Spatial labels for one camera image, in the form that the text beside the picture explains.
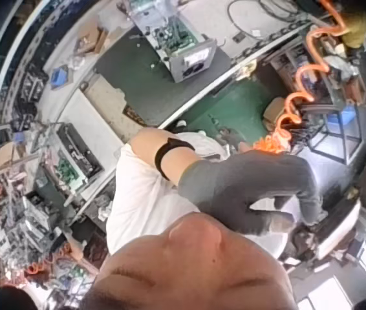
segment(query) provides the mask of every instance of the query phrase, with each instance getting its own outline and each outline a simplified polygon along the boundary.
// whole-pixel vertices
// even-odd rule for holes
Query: black cable
[[[299,9],[298,7],[294,4],[294,2],[292,0],[285,0],[287,3],[290,3],[292,6],[296,7],[296,11],[290,11],[284,7],[282,7],[281,5],[277,4],[274,0],[271,0],[271,3],[273,3],[276,7],[278,7],[280,10],[289,13],[288,17],[282,17],[279,16],[277,14],[275,14],[275,12],[266,4],[264,4],[262,2],[262,0],[233,0],[232,2],[230,2],[228,4],[228,6],[226,7],[226,13],[229,17],[229,20],[231,21],[232,25],[239,30],[240,32],[242,32],[243,34],[247,35],[248,37],[251,37],[252,39],[258,40],[258,41],[262,41],[263,39],[261,39],[260,37],[254,36],[253,34],[251,34],[248,31],[243,30],[233,19],[231,13],[230,13],[230,8],[232,5],[234,5],[237,2],[241,2],[241,1],[251,1],[251,2],[258,2],[259,5],[261,6],[261,8],[265,11],[265,13],[267,15],[269,15],[270,17],[273,17],[275,19],[278,19],[280,21],[284,21],[286,23],[291,23],[293,21],[295,21],[295,17],[296,15],[298,15],[299,13]]]

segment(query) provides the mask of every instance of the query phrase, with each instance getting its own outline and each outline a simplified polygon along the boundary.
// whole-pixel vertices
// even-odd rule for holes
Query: wall
[[[358,265],[348,264],[341,267],[333,260],[330,267],[319,273],[312,273],[299,267],[290,273],[292,287],[297,301],[316,289],[325,280],[335,276],[353,305],[366,299],[366,272]]]

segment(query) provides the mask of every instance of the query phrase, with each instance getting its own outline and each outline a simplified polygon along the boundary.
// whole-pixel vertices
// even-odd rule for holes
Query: black wristband
[[[167,143],[163,144],[162,147],[159,148],[159,150],[157,151],[156,156],[155,156],[156,169],[166,180],[168,180],[169,178],[164,174],[164,172],[162,170],[162,166],[161,166],[162,160],[163,160],[164,155],[166,155],[170,150],[173,150],[177,147],[188,147],[191,150],[195,150],[195,148],[192,146],[192,144],[190,144],[186,141],[182,141],[182,140],[175,139],[175,138],[167,139]]]

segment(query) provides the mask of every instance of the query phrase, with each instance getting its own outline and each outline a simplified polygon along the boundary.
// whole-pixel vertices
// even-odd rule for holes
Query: person
[[[0,310],[38,310],[32,298],[13,286],[0,287]]]
[[[222,159],[220,145],[196,135],[192,147],[188,136],[143,129],[122,148],[107,221],[112,255],[81,309],[296,308],[284,269],[242,234],[293,227],[289,214],[249,210],[268,196],[297,195],[306,219],[316,220],[322,209],[309,165],[246,145],[211,162],[199,154],[217,149]]]

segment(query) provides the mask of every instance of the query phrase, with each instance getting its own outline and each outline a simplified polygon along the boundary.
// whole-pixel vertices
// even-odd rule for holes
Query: electronic component
[[[127,13],[181,82],[210,67],[217,43],[198,33],[171,0],[124,0]]]

